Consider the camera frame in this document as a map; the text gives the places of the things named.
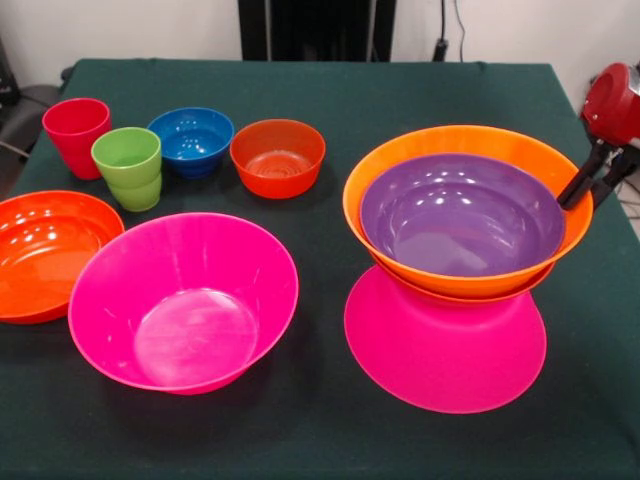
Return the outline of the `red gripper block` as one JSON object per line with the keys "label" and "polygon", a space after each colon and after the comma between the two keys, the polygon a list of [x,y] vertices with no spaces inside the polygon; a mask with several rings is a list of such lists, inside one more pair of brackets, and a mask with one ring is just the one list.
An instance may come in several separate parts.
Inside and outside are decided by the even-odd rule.
{"label": "red gripper block", "polygon": [[[605,142],[592,145],[586,162],[557,197],[557,202],[563,210],[572,210],[591,189],[596,211],[632,171],[631,148],[618,148],[609,154],[607,143],[639,145],[638,70],[624,63],[606,67],[587,92],[581,118],[586,122],[587,131]],[[603,165],[608,166],[607,172],[595,180]]]}

